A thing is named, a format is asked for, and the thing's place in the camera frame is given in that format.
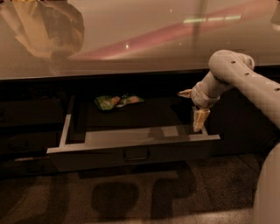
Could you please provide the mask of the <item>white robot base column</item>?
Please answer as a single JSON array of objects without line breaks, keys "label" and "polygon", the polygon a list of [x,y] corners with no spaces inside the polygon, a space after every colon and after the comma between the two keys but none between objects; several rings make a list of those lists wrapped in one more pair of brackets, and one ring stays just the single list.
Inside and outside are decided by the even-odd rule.
[{"label": "white robot base column", "polygon": [[263,163],[251,224],[280,224],[280,143],[271,150]]}]

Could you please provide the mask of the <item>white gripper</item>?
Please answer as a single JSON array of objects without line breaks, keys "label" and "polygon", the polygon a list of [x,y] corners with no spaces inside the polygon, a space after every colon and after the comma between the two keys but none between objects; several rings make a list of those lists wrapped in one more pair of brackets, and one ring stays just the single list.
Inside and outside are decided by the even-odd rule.
[{"label": "white gripper", "polygon": [[203,81],[198,82],[193,88],[179,91],[177,96],[190,98],[195,107],[193,110],[193,131],[199,132],[210,115],[210,109],[219,99],[220,93],[216,86]]}]

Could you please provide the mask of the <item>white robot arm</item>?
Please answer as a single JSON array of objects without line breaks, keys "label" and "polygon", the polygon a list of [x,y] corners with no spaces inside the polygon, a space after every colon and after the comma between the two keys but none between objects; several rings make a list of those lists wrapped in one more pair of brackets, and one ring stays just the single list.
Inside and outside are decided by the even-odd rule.
[{"label": "white robot arm", "polygon": [[210,57],[208,67],[207,75],[193,88],[178,92],[178,96],[190,98],[196,107],[193,111],[194,132],[202,129],[210,108],[231,88],[237,88],[280,128],[280,84],[256,73],[252,57],[219,50]]}]

